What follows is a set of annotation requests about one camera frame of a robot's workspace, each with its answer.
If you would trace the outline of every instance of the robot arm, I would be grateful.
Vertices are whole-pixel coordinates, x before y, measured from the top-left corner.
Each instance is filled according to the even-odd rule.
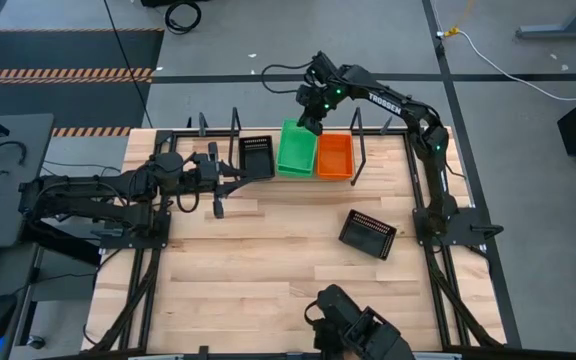
[[[305,126],[315,135],[323,130],[321,120],[347,97],[369,100],[403,119],[428,180],[430,205],[425,209],[426,228],[433,235],[445,235],[450,217],[457,212],[457,203],[448,192],[446,177],[448,131],[437,111],[380,84],[359,65],[335,67],[322,52],[313,57],[304,79],[308,85],[301,85],[297,91],[297,102],[304,106],[298,125]],[[422,122],[428,126],[423,131]]]

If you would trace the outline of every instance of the orange plastic container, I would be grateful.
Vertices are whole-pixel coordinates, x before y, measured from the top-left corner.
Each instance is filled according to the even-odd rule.
[[[327,180],[344,180],[355,171],[352,136],[322,134],[317,142],[317,176]]]

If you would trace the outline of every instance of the concrete floor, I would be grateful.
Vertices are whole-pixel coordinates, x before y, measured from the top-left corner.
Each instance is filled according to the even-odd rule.
[[[109,0],[117,26],[161,27],[161,15],[138,3]],[[435,3],[447,28],[467,1]],[[374,72],[439,73],[417,0],[344,5],[334,0],[214,0],[201,7],[203,22],[196,31],[184,36],[166,33],[157,75],[259,73],[270,63],[303,64],[320,49],[337,64],[358,63]],[[514,38],[517,26],[558,23],[575,7],[576,0],[480,0],[461,28],[480,51],[511,73],[576,73],[576,40]],[[8,0],[0,16],[0,28],[98,27],[110,27],[100,0]],[[453,73],[495,72],[461,37],[448,39],[445,47]],[[433,105],[447,125],[453,124],[441,82],[389,85]],[[575,81],[538,85],[561,96],[576,96]],[[491,218],[506,229],[497,241],[522,345],[576,351],[576,166],[566,156],[556,127],[576,102],[551,100],[510,82],[463,82],[455,87]],[[327,124],[350,120],[356,105],[362,106],[367,124],[380,125],[388,118],[365,102],[346,102]],[[299,114],[291,95],[269,94],[257,83],[153,85],[148,99],[157,127],[181,127],[200,111],[212,127],[224,126],[233,106],[239,108],[244,126],[277,125]],[[125,139],[55,139],[47,159],[95,159],[120,166],[125,144]],[[75,171],[48,167],[60,173]],[[50,314],[59,306],[81,316],[56,326],[54,318],[42,315],[33,333],[50,334],[55,342],[50,349],[16,351],[14,359],[72,354],[79,348],[87,303],[45,306],[38,311]]]

